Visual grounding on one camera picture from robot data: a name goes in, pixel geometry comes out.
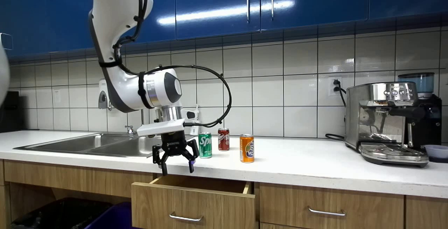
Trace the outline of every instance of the green soda can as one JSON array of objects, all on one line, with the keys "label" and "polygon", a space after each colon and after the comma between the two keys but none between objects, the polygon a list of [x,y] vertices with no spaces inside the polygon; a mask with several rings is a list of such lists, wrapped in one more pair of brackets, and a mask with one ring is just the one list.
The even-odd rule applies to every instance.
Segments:
[{"label": "green soda can", "polygon": [[211,133],[201,132],[199,133],[199,157],[210,158],[211,157]]}]

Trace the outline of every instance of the open drawer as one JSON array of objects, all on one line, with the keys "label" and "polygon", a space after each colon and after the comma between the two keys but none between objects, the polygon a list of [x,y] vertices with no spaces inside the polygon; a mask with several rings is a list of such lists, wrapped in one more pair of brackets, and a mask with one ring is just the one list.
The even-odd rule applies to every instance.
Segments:
[{"label": "open drawer", "polygon": [[253,229],[255,195],[244,181],[168,175],[133,183],[132,226]]}]

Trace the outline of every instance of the blue bin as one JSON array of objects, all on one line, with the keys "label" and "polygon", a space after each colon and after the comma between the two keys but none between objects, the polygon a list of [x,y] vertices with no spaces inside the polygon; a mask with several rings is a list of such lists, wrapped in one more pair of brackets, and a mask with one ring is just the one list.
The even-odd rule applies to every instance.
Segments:
[{"label": "blue bin", "polygon": [[112,206],[85,229],[137,229],[132,227],[131,203]]}]

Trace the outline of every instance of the drawer handle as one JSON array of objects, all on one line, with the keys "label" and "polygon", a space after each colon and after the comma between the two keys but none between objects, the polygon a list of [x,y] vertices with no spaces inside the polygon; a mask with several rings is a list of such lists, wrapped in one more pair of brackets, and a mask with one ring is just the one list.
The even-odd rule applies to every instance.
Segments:
[{"label": "drawer handle", "polygon": [[311,209],[311,207],[308,207],[308,210],[312,213],[318,213],[318,214],[325,214],[325,215],[333,215],[333,216],[341,216],[341,217],[345,217],[345,212],[344,210],[341,210],[341,213],[329,213],[329,212],[322,212],[320,210],[313,210]]},{"label": "drawer handle", "polygon": [[177,220],[185,220],[185,221],[191,221],[191,222],[199,222],[199,221],[201,221],[201,220],[203,219],[204,216],[201,216],[201,217],[198,218],[198,219],[190,219],[190,218],[184,218],[184,217],[176,216],[176,212],[172,212],[172,213],[169,215],[169,217],[172,218],[172,219],[177,219]]}]

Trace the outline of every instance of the kitchen counter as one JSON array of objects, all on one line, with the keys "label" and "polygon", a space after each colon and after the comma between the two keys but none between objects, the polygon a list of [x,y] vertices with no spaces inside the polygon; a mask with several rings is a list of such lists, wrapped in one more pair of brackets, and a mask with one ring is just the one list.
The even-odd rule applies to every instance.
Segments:
[{"label": "kitchen counter", "polygon": [[[43,151],[14,150],[18,146],[45,143],[94,132],[18,131],[0,134],[0,159],[113,170],[161,173],[151,158],[93,156]],[[262,183],[349,189],[390,194],[448,198],[448,164],[430,162],[424,168],[375,165],[366,162],[343,142],[327,139],[255,138],[255,162],[239,159],[239,138],[230,138],[230,151],[217,149],[213,157],[198,158],[191,175]],[[168,174],[190,175],[183,156],[170,157]]]}]

